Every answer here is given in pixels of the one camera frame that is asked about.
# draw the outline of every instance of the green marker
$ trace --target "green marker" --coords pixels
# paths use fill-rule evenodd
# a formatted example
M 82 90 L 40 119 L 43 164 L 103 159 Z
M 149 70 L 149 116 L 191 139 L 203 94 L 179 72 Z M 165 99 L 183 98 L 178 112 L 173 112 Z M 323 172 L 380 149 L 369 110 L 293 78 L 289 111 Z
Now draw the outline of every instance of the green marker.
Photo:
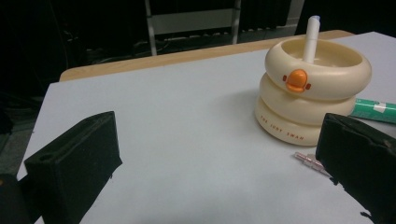
M 356 98 L 351 117 L 396 124 L 396 105 Z

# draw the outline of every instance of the green pen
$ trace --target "green pen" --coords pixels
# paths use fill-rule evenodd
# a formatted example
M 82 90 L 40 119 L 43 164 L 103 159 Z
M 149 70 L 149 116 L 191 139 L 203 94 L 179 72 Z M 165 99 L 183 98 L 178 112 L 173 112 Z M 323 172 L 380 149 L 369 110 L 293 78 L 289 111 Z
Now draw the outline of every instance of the green pen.
M 356 98 L 351 117 L 396 124 L 396 105 Z

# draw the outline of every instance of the white tabletop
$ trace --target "white tabletop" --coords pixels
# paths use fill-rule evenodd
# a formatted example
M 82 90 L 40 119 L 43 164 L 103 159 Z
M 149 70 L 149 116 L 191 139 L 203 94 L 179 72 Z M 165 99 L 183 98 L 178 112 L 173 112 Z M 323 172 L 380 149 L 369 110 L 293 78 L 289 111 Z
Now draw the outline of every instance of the white tabletop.
M 364 54 L 358 97 L 396 102 L 396 39 L 335 40 Z M 254 117 L 266 50 L 50 85 L 24 159 L 73 125 L 115 111 L 123 161 L 82 223 L 372 223 L 327 176 Z M 396 137 L 394 125 L 366 121 Z M 26 175 L 21 167 L 18 178 Z

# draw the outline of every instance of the wooden table edge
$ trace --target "wooden table edge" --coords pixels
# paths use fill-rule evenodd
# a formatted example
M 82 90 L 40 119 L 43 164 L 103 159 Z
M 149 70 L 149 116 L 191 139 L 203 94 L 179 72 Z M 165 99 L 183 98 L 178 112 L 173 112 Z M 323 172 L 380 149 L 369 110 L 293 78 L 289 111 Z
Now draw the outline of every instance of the wooden table edge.
M 320 39 L 334 39 L 340 37 L 351 36 L 352 33 L 333 30 L 320 32 Z M 269 49 L 274 44 L 291 37 L 297 37 L 302 35 L 287 36 L 274 39 L 266 39 L 254 42 L 240 43 L 235 45 L 227 45 L 221 47 L 214 47 L 209 49 L 195 49 L 189 51 L 182 51 L 171 54 L 163 54 L 157 56 L 151 56 L 146 58 L 137 58 L 125 61 L 119 61 L 114 63 L 101 63 L 88 66 L 81 66 L 68 69 L 64 71 L 60 76 L 60 81 L 67 81 L 85 77 L 98 77 L 103 75 L 109 75 L 114 73 L 133 71 L 138 69 L 164 66 L 175 63 L 186 63 L 196 60 L 216 58 L 220 56 L 232 55 L 237 53 L 251 52 L 261 49 Z

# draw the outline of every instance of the floor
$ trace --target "floor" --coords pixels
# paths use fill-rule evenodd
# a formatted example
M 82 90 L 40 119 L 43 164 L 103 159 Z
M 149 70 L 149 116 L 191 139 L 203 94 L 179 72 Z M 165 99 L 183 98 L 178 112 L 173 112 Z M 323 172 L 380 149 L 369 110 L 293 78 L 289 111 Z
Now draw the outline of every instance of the floor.
M 259 30 L 244 32 L 239 35 L 238 43 L 272 39 L 294 35 L 295 26 L 279 27 L 275 30 Z M 158 54 L 166 54 L 191 49 L 212 48 L 231 44 L 230 35 L 199 36 L 186 39 L 166 40 L 158 43 Z M 147 43 L 136 46 L 138 57 L 150 56 Z M 107 63 L 128 59 L 128 56 L 94 59 L 92 64 Z M 38 111 L 29 109 L 14 109 L 7 111 L 14 127 L 11 133 L 0 134 L 0 174 L 16 175 L 20 169 L 23 154 L 28 146 L 30 136 L 35 126 Z

